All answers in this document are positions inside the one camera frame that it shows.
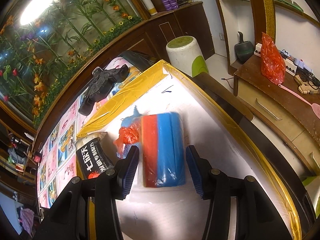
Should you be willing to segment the black star-shaped device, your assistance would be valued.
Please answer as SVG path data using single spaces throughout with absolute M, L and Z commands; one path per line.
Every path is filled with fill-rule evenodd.
M 116 83 L 121 83 L 128 77 L 129 68 L 126 64 L 114 69 L 97 67 L 93 70 L 92 75 L 78 110 L 84 116 L 90 115 L 94 104 L 106 98 Z

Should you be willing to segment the purple bottle right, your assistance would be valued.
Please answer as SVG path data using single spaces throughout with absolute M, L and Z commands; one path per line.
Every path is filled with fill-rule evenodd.
M 172 9 L 178 9 L 178 4 L 176 0 L 168 0 Z

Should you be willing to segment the white power strip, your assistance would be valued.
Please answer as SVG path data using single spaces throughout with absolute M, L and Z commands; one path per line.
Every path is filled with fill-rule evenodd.
M 284 59 L 286 72 L 288 72 L 290 75 L 297 75 L 297 69 L 306 69 L 308 72 L 312 72 L 312 70 L 308 68 L 302 60 L 294 58 L 285 49 L 279 50 L 279 53 Z

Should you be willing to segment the purple bottle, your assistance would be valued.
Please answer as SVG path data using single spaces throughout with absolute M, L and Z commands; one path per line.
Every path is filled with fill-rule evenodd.
M 172 9 L 178 9 L 178 4 L 176 0 L 168 0 Z
M 166 11 L 171 11 L 172 10 L 172 7 L 171 7 L 171 4 L 169 2 L 169 0 L 161 0 Z

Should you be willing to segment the dark wooden sideboard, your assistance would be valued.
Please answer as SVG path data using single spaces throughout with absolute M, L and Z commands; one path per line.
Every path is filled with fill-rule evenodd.
M 213 39 L 202 2 L 192 2 L 176 10 L 160 12 L 104 46 L 70 79 L 48 108 L 37 130 L 33 149 L 39 151 L 42 148 L 61 116 L 91 79 L 95 67 L 106 66 L 126 50 L 168 61 L 167 43 L 184 35 L 197 39 L 205 59 L 214 55 Z

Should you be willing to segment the yellow-rimmed white foam box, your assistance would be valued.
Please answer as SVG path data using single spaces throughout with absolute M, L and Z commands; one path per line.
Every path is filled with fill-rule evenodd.
M 143 114 L 179 113 L 184 145 L 194 145 L 200 156 L 233 177 L 243 176 L 248 168 L 275 204 L 291 238 L 302 238 L 302 225 L 293 198 L 266 154 L 207 93 L 164 60 L 108 100 L 77 136 L 82 138 L 101 131 L 117 135 L 120 119 L 133 109 Z

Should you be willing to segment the red plastic bag on cabinet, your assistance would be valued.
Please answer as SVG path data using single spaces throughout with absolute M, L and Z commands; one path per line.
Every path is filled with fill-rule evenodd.
M 261 73 L 275 85 L 282 84 L 285 79 L 286 66 L 272 37 L 262 33 L 260 50 Z

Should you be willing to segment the black snack packet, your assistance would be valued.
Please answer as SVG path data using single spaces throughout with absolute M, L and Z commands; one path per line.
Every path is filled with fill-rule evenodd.
M 75 142 L 76 156 L 85 179 L 97 178 L 100 174 L 114 168 L 112 159 L 106 154 L 109 147 L 107 132 L 94 132 Z

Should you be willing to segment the blue knitted item red bag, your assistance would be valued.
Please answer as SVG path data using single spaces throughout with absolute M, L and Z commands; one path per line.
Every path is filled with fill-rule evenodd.
M 125 159 L 131 146 L 140 146 L 140 117 L 137 107 L 133 109 L 133 114 L 125 117 L 121 121 L 119 136 L 113 142 L 117 149 L 117 157 Z

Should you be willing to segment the white green stool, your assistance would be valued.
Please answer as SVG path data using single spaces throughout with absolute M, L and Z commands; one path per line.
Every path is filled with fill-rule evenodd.
M 192 36 L 177 37 L 166 45 L 170 64 L 185 74 L 195 77 L 209 73 L 197 39 Z

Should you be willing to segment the wooden drawer cabinet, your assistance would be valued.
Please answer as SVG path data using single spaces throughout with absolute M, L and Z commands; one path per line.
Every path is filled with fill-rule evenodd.
M 319 103 L 319 95 L 300 94 L 290 74 L 282 89 L 262 75 L 260 66 L 260 57 L 253 55 L 234 73 L 234 95 L 291 148 L 308 175 L 318 175 L 319 118 L 310 104 Z

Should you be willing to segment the red blue sponge pack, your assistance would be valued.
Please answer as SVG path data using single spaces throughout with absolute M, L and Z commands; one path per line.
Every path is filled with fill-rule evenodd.
M 140 120 L 143 183 L 148 188 L 185 184 L 183 125 L 177 112 Z

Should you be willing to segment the purple bottle left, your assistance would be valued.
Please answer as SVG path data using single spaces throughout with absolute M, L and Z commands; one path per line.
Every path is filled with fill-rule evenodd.
M 171 7 L 171 4 L 169 2 L 169 0 L 161 0 L 166 11 L 171 11 L 172 10 L 172 7 Z

